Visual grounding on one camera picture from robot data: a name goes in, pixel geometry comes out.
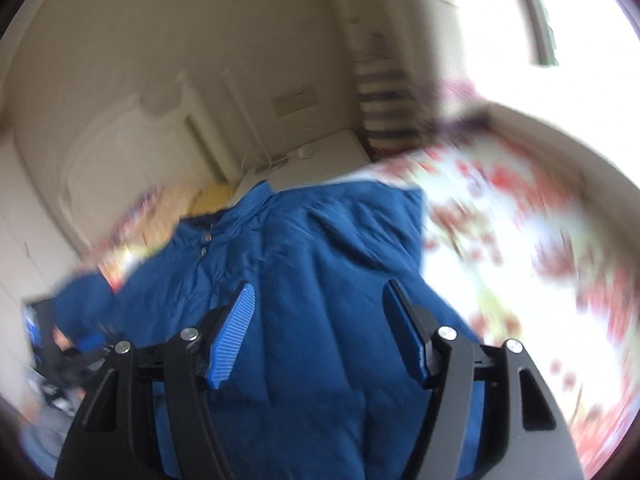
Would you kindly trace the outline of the blue puffer jacket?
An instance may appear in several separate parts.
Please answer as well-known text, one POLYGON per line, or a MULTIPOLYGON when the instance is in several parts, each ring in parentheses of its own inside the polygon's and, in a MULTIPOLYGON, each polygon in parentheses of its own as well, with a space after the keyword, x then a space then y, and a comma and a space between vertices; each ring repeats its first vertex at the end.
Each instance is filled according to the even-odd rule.
POLYGON ((442 324, 468 326, 425 283, 420 188, 345 182, 274 192, 182 220, 119 290, 70 282, 54 322, 70 340, 161 344, 242 282, 256 310, 230 378, 208 397, 239 479, 397 479, 430 396, 408 375, 383 313, 398 281, 442 324))

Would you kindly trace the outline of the floral bed blanket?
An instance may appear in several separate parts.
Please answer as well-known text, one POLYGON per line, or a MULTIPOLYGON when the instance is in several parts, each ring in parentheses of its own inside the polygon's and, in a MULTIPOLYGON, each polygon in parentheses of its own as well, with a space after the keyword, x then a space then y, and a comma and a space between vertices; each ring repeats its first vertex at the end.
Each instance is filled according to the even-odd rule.
MULTIPOLYGON (((639 409, 639 266, 627 246, 532 155, 483 134, 322 182, 375 181, 424 194, 420 272, 485 344, 519 339, 570 428, 586 478, 639 409)), ((166 247, 201 191, 146 191, 96 272, 119 290, 166 247)))

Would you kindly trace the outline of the yellow pillow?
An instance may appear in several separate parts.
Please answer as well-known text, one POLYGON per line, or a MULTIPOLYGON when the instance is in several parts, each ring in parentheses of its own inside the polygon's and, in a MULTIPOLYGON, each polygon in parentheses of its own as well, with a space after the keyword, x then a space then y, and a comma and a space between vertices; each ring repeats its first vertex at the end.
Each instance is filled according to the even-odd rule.
POLYGON ((235 188, 230 184, 216 183, 206 186, 194 197, 189 214, 191 217, 197 217, 227 208, 234 193, 235 188))

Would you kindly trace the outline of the white bed headboard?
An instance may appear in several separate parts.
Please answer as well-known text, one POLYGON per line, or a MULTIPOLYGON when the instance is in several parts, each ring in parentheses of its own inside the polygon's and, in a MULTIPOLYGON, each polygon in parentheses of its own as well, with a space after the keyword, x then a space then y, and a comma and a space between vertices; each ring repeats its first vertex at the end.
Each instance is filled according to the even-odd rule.
POLYGON ((125 96, 72 140, 42 128, 18 144, 36 189, 66 240, 83 252, 127 206, 164 185, 237 184, 243 173, 204 96, 186 73, 125 96))

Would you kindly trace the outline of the white nightstand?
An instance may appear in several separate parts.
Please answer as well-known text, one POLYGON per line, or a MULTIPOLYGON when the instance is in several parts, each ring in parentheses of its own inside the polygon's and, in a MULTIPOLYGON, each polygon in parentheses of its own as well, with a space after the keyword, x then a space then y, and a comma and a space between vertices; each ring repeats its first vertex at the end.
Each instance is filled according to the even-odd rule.
POLYGON ((255 184, 262 181, 267 181, 273 191, 317 185, 350 174, 370 162, 356 133, 343 130, 288 152, 284 162, 266 169, 248 170, 230 205, 237 203, 255 184))

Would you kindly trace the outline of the patterned window curtain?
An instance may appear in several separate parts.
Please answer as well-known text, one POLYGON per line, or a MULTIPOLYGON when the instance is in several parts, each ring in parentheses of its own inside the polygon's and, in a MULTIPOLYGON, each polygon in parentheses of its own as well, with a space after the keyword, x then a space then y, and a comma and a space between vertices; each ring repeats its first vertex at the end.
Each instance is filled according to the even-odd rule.
POLYGON ((421 144, 409 79, 387 37, 359 25, 350 33, 362 135, 376 158, 421 144))

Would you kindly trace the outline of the wall power socket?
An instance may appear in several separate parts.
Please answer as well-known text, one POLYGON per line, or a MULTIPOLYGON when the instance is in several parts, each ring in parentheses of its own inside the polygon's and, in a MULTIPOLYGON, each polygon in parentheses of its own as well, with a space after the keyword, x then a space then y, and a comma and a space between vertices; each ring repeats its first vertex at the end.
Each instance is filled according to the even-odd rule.
POLYGON ((282 93, 271 100, 273 113, 277 118, 315 106, 317 103, 317 93, 313 86, 303 86, 282 93))

